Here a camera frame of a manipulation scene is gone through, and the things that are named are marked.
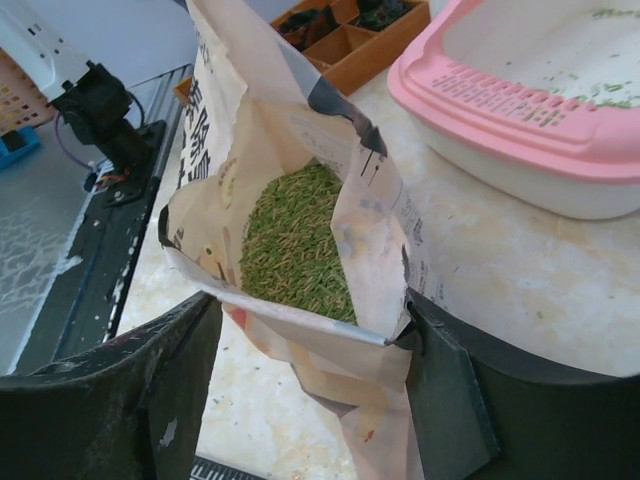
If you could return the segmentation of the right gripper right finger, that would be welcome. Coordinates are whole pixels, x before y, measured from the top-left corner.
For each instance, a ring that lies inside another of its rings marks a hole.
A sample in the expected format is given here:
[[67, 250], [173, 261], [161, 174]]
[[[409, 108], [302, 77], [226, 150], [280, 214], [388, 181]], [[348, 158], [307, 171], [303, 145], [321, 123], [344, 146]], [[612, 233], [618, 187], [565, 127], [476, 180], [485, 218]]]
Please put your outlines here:
[[428, 479], [636, 479], [639, 378], [531, 354], [407, 293], [407, 390]]

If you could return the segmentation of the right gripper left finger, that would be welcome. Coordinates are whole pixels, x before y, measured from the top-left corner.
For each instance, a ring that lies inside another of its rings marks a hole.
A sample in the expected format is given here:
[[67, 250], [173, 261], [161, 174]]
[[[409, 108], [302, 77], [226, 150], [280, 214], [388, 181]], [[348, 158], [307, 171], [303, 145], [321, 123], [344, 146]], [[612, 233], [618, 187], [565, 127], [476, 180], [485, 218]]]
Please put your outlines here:
[[33, 373], [1, 379], [4, 479], [187, 479], [222, 327], [200, 292]]

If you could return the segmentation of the beige cat litter bag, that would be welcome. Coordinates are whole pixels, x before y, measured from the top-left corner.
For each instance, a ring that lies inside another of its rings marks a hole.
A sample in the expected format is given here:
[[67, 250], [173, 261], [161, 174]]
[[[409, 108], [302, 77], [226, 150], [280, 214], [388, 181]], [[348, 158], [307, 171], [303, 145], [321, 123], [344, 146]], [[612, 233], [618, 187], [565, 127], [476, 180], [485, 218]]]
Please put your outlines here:
[[252, 344], [334, 412], [361, 479], [421, 479], [400, 343], [444, 304], [376, 126], [242, 1], [188, 5], [199, 51], [159, 238]]

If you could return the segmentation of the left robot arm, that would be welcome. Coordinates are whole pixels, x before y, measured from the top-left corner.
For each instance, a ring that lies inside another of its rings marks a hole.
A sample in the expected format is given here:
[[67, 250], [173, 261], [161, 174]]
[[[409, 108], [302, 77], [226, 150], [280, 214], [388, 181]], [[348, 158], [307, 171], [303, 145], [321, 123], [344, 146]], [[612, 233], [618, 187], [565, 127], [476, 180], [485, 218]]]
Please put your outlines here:
[[151, 147], [126, 119], [131, 98], [102, 64], [74, 49], [26, 1], [1, 3], [1, 48], [71, 126], [118, 171], [148, 163]]

